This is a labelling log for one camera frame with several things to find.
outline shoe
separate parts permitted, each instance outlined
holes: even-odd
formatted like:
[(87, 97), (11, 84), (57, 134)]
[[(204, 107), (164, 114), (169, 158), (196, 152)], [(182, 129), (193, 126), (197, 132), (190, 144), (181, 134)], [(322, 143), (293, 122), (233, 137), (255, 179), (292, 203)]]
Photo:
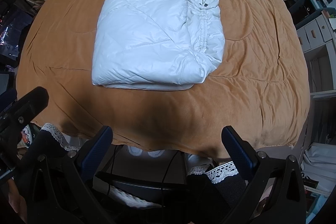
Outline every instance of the shoe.
[(163, 154), (163, 152), (164, 152), (164, 150), (157, 150), (157, 151), (150, 151), (150, 152), (147, 152), (147, 153), (152, 158), (157, 158), (157, 157), (160, 157)]
[(142, 149), (127, 145), (128, 152), (136, 157), (139, 157), (142, 154)]

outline white down jacket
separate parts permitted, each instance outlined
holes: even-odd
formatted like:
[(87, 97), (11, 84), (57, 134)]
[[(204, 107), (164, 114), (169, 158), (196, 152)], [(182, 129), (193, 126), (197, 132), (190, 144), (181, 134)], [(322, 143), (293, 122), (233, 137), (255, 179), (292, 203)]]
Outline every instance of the white down jacket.
[(105, 0), (92, 83), (108, 88), (185, 90), (222, 62), (219, 0)]

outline quilted bedspread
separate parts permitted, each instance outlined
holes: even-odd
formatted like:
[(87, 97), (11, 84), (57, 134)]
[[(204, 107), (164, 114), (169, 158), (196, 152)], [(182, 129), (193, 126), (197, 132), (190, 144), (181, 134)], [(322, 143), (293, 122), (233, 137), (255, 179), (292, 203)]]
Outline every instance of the quilted bedspread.
[(221, 130), (231, 125), (254, 148), (295, 144), (310, 103), (308, 73), (282, 0), (220, 0), (223, 62), (202, 84), (161, 92), (91, 83), (104, 0), (46, 0), (26, 39), (16, 88), (36, 86), (49, 105), (33, 122), (73, 136), (112, 127), (113, 143), (227, 157)]

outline black cable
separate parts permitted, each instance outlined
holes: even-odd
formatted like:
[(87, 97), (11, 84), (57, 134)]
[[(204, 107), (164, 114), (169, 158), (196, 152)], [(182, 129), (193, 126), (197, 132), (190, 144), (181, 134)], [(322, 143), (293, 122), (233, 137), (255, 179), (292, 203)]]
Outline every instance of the black cable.
[[(111, 170), (110, 170), (110, 175), (112, 175), (114, 159), (116, 158), (116, 149), (117, 149), (117, 146), (114, 147), (113, 161), (112, 161), (112, 166), (111, 166)], [(111, 184), (109, 183), (109, 189), (108, 189), (107, 194), (106, 194), (107, 196), (109, 196), (110, 190), (111, 190)]]
[(162, 224), (165, 223), (165, 213), (164, 213), (164, 206), (163, 206), (163, 203), (164, 203), (164, 196), (163, 196), (163, 186), (164, 186), (164, 181), (165, 181), (165, 178), (166, 178), (166, 175), (168, 173), (168, 170), (169, 170), (169, 167), (171, 165), (171, 163), (173, 162), (173, 159), (175, 158), (176, 154), (179, 152), (179, 150), (176, 151), (176, 153), (174, 154), (174, 156), (171, 158), (169, 164), (168, 164), (168, 167), (167, 167), (167, 170), (166, 170), (166, 173), (165, 175), (163, 176), (163, 179), (162, 179), (162, 182), (161, 182), (161, 208), (162, 208)]

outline shelf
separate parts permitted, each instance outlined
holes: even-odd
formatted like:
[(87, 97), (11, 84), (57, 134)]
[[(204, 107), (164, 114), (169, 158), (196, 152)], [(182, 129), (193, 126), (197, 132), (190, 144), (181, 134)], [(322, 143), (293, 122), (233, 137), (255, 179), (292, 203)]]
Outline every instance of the shelf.
[(336, 90), (336, 52), (333, 41), (304, 53), (311, 93)]
[(321, 91), (321, 92), (311, 92), (310, 95), (314, 99), (336, 97), (336, 90), (327, 90), (327, 91)]

